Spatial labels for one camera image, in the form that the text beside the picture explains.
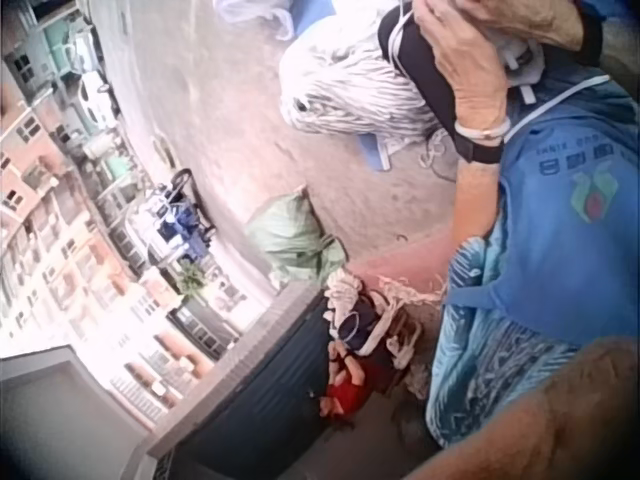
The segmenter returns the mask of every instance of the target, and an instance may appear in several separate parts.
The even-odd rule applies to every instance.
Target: apartment building
[[[188,314],[171,316],[181,298],[153,272],[139,280],[109,237],[109,215],[140,188],[126,155],[91,163],[98,190],[78,171],[74,152],[97,132],[52,47],[75,4],[2,4],[0,357],[71,344],[152,429],[219,356],[191,340]]]

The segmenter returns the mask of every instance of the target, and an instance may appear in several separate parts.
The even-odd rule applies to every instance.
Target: red cloth
[[[371,389],[367,388],[366,382],[364,386],[351,383],[351,374],[347,371],[347,378],[340,385],[329,385],[327,396],[338,400],[344,415],[349,416],[356,413],[367,403],[371,396]]]

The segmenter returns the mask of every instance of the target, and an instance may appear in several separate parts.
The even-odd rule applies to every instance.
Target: air conditioner
[[[189,373],[193,372],[196,369],[196,366],[187,357],[181,357],[178,363]]]
[[[159,397],[162,397],[167,393],[167,387],[165,387],[160,380],[156,380],[151,385],[151,391]]]

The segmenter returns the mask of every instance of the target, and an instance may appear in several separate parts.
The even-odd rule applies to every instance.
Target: pink building
[[[70,133],[77,115],[63,108],[55,78],[34,84],[29,70],[16,70],[16,49],[42,29],[10,13],[3,10],[2,19],[0,356],[71,344],[103,387],[152,429],[214,357],[168,319],[180,296],[159,275],[138,280],[114,245],[103,218],[108,204],[94,203],[70,157],[71,144],[91,132]]]

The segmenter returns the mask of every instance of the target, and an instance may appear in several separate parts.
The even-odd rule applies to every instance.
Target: green plastic bag
[[[316,280],[324,285],[347,254],[338,239],[323,235],[304,189],[271,200],[246,226],[251,241],[273,268],[272,280]]]

